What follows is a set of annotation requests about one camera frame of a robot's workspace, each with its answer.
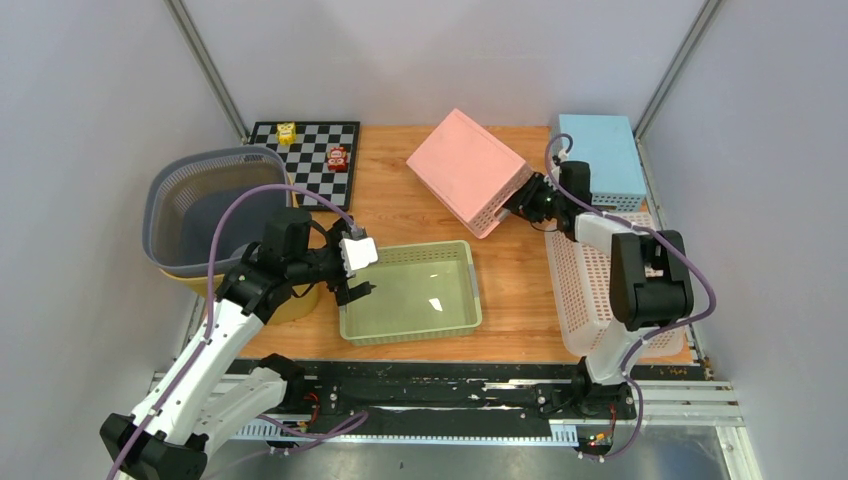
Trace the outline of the green perforated tray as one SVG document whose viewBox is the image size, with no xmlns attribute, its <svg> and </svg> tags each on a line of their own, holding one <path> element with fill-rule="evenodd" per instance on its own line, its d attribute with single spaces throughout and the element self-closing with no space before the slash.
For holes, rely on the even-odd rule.
<svg viewBox="0 0 848 480">
<path fill-rule="evenodd" d="M 465 240 L 381 247 L 378 261 L 353 280 L 372 286 L 339 308 L 340 336 L 355 346 L 467 336 L 483 320 Z"/>
</svg>

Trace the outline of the blue perforated tray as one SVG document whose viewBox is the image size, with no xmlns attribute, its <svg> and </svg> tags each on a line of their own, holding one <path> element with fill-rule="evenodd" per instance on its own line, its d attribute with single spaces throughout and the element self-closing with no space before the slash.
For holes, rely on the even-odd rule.
<svg viewBox="0 0 848 480">
<path fill-rule="evenodd" d="M 615 212 L 642 208 L 647 187 L 628 117 L 560 114 L 551 123 L 551 135 L 563 134 L 575 141 L 568 158 L 590 165 L 594 207 Z"/>
</svg>

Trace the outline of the pink perforated tray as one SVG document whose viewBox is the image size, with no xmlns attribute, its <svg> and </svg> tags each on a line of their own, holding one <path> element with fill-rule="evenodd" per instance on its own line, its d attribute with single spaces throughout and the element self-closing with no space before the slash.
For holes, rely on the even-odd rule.
<svg viewBox="0 0 848 480">
<path fill-rule="evenodd" d="M 435 127 L 406 165 L 478 239 L 502 223 L 507 200 L 533 175 L 526 160 L 459 109 Z"/>
</svg>

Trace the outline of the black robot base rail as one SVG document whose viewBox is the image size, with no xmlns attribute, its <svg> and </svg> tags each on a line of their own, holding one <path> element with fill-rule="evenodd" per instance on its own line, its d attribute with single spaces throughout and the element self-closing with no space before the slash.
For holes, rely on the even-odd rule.
<svg viewBox="0 0 848 480">
<path fill-rule="evenodd" d="M 306 398 L 270 410 L 238 440 L 285 443 L 305 422 L 325 433 L 366 412 L 347 442 L 621 448 L 635 427 L 740 427 L 731 386 L 698 365 L 639 366 L 639 391 L 609 387 L 579 397 L 571 364 L 307 360 Z"/>
</svg>

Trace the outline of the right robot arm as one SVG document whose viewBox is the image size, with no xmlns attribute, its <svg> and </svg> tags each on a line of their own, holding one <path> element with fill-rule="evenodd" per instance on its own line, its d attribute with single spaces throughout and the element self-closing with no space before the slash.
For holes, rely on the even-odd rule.
<svg viewBox="0 0 848 480">
<path fill-rule="evenodd" d="M 592 203 L 586 162 L 535 172 L 505 202 L 545 223 L 548 267 L 565 346 L 579 356 L 564 405 L 584 417 L 624 408 L 635 361 L 656 334 L 687 318 L 694 294 L 682 236 Z"/>
</svg>

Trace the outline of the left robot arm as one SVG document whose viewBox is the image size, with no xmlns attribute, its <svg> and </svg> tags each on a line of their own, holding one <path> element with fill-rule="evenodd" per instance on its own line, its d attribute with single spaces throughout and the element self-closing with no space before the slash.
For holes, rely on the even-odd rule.
<svg viewBox="0 0 848 480">
<path fill-rule="evenodd" d="M 206 320 L 162 381 L 128 415 L 110 414 L 100 428 L 113 461 L 108 473 L 134 479 L 199 479 L 210 458 L 238 430 L 269 409 L 298 411 L 306 400 L 304 370 L 271 354 L 222 396 L 210 396 L 242 348 L 296 297 L 325 283 L 344 306 L 369 295 L 373 285 L 350 286 L 355 273 L 378 260 L 373 238 L 346 217 L 321 234 L 309 212 L 284 207 L 266 223 L 261 240 L 242 257 L 210 295 Z"/>
</svg>

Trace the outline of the large white perforated basket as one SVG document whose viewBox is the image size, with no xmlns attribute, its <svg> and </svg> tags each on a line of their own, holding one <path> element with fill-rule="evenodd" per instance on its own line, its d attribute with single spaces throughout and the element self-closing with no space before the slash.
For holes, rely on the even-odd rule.
<svg viewBox="0 0 848 480">
<path fill-rule="evenodd" d="M 588 213 L 579 216 L 574 239 L 557 230 L 544 233 L 563 343 L 577 357 L 599 346 L 614 319 L 609 301 L 611 240 L 630 231 Z"/>
</svg>

